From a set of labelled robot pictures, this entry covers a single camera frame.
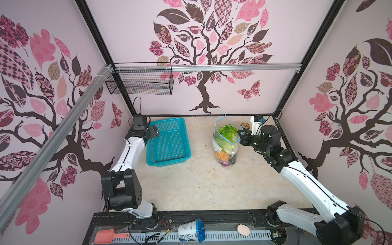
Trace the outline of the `teal plastic basket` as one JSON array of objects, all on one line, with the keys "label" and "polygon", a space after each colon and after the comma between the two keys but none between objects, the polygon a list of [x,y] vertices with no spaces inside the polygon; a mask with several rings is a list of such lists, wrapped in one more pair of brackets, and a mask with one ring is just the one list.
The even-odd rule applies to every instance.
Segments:
[{"label": "teal plastic basket", "polygon": [[149,139],[146,162],[149,166],[163,167],[184,163],[191,158],[191,148],[185,119],[182,117],[152,122],[159,136]]}]

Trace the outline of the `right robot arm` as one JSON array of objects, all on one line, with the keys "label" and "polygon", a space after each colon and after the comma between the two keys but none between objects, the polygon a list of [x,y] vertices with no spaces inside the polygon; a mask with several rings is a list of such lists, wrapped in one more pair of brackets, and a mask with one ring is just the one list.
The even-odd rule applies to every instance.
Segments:
[{"label": "right robot arm", "polygon": [[258,130],[239,130],[239,142],[263,156],[266,163],[289,180],[317,213],[276,201],[267,208],[269,225],[291,224],[309,232],[323,245],[352,245],[363,235],[365,218],[358,207],[350,207],[312,176],[298,158],[281,146],[281,133],[272,125]]}]

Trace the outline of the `napa cabbage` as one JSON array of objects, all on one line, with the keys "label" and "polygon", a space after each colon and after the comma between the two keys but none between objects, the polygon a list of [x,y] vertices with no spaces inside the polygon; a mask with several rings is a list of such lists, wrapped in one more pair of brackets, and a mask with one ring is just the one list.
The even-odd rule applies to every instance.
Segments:
[{"label": "napa cabbage", "polygon": [[238,139],[239,136],[237,133],[237,129],[231,124],[220,127],[215,132],[215,142],[227,154],[232,154],[234,152],[235,144]]}]

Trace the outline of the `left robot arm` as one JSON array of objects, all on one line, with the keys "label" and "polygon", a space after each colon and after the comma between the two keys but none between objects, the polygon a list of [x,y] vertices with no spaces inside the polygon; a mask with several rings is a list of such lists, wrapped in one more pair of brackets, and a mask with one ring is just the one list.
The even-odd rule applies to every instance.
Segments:
[{"label": "left robot arm", "polygon": [[101,177],[107,212],[126,212],[137,219],[158,221],[156,206],[143,199],[143,190],[135,169],[148,141],[159,135],[159,130],[156,126],[151,126],[151,120],[147,116],[133,116],[118,162],[110,172]]}]

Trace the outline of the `clear zip top bag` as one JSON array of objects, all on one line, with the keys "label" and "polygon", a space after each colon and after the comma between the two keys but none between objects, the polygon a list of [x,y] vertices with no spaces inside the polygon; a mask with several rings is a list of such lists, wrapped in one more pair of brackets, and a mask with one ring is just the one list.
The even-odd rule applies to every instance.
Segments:
[{"label": "clear zip top bag", "polygon": [[240,130],[243,130],[243,127],[226,115],[215,122],[212,143],[215,156],[222,167],[231,167],[237,161],[240,142],[238,132]]}]

